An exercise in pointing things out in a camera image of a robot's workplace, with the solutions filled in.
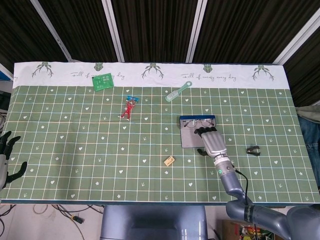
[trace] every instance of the grid pattern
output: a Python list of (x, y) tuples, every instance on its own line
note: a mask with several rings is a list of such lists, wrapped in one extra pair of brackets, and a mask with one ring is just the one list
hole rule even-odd
[[(21, 136), (9, 172), (25, 175), (1, 191), (9, 200), (224, 203), (212, 159), (182, 148), (179, 116), (216, 116), (233, 164), (261, 203), (316, 203), (320, 196), (288, 89), (19, 86), (6, 130)], [(131, 121), (127, 95), (140, 98)], [(246, 154), (259, 145), (261, 156)], [(175, 162), (165, 166), (167, 157)], [(239, 176), (242, 186), (245, 180)]]

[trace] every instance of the glasses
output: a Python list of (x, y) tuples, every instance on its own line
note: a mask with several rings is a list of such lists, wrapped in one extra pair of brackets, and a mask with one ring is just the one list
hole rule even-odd
[(216, 125), (216, 120), (214, 118), (206, 118), (206, 119), (192, 119), (192, 120), (184, 120), (183, 127), (184, 128), (200, 128), (200, 127), (214, 127)]

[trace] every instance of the wooden block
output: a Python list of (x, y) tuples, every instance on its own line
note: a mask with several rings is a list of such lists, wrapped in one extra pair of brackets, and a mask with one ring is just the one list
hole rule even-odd
[(175, 161), (173, 156), (168, 157), (165, 161), (164, 164), (169, 167), (173, 162)]

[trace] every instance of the robotic arm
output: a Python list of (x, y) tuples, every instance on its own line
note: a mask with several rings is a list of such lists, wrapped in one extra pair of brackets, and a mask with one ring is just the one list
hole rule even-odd
[(23, 162), (20, 170), (17, 173), (9, 175), (8, 164), (10, 154), (14, 144), (20, 139), (20, 136), (16, 136), (7, 142), (10, 135), (11, 131), (8, 131), (6, 134), (0, 137), (0, 191), (4, 189), (7, 184), (22, 177), (26, 172), (28, 165), (26, 161)]
[(226, 212), (231, 219), (256, 224), (285, 240), (320, 239), (320, 211), (316, 206), (296, 206), (284, 215), (270, 208), (254, 205), (241, 187), (234, 166), (227, 156), (225, 141), (217, 129), (200, 127), (194, 133), (200, 135), (207, 155), (213, 158), (226, 193), (237, 198), (226, 204)]

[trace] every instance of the red toy figure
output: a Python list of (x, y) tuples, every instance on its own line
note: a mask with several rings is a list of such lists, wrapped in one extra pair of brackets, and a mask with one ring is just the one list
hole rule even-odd
[(126, 110), (122, 113), (121, 118), (124, 118), (126, 114), (128, 114), (127, 119), (130, 119), (131, 110), (135, 107), (136, 101), (134, 100), (126, 100)]

